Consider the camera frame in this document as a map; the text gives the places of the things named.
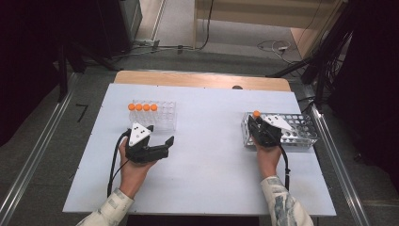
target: white tabletop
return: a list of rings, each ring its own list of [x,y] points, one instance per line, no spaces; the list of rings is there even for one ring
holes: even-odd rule
[[[153,133],[150,145],[175,136],[169,157],[151,168],[129,213],[157,215],[268,214],[256,152],[243,146],[244,112],[299,114],[292,92],[111,84],[83,154],[64,212],[92,212],[106,199],[116,142],[129,127],[133,99],[174,101],[177,127]],[[335,216],[313,148],[286,147],[290,192],[312,216]],[[281,158],[278,175],[284,183]],[[117,176],[114,187],[120,183]]]

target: orange cap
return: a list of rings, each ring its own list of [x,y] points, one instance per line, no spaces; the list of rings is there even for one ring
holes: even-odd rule
[[[136,105],[136,110],[140,111],[143,109],[143,106],[141,104]]]
[[[143,105],[143,109],[145,111],[149,111],[150,110],[150,105],[148,105],[148,104]]]
[[[129,104],[127,106],[127,108],[129,108],[129,110],[135,110],[135,105],[134,104]]]
[[[252,113],[252,115],[253,115],[253,117],[256,119],[256,118],[258,118],[258,117],[261,116],[261,112],[259,112],[259,110],[256,110],[256,111],[254,111],[254,112]]]
[[[158,106],[156,104],[151,105],[151,111],[156,111],[158,109]]]

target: test tube rack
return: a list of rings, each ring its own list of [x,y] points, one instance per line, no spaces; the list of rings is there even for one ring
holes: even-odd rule
[[[143,126],[153,125],[154,131],[176,129],[176,102],[133,100],[129,105],[129,120]]]
[[[248,116],[252,115],[252,113],[253,112],[246,112],[241,121],[241,129],[243,132],[245,146],[254,145],[247,128]],[[261,113],[260,117],[265,119],[266,117],[271,117],[274,115],[281,116],[292,127],[292,131],[281,130],[281,145],[310,148],[319,139],[319,136],[317,135],[316,129],[313,125],[313,121],[309,115]]]

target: human hand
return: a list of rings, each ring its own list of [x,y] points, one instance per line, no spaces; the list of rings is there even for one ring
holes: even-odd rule
[[[126,142],[128,138],[125,138],[123,142],[120,144],[120,165],[124,164],[128,161],[121,169],[120,169],[120,191],[123,194],[127,195],[131,199],[135,197],[135,194],[140,189],[141,185],[144,183],[146,179],[147,172],[150,167],[152,167],[156,161],[146,164],[137,164],[132,161],[129,161],[126,158]]]
[[[258,157],[258,166],[263,178],[277,175],[277,164],[281,157],[281,149],[279,146],[264,147],[260,145],[256,139],[252,138]]]

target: patterned sleeve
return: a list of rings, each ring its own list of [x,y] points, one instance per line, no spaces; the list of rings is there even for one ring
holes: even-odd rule
[[[134,200],[116,188],[100,209],[91,213],[76,226],[118,226],[133,202]]]
[[[303,206],[291,196],[278,176],[267,177],[261,182],[273,225],[313,225]]]

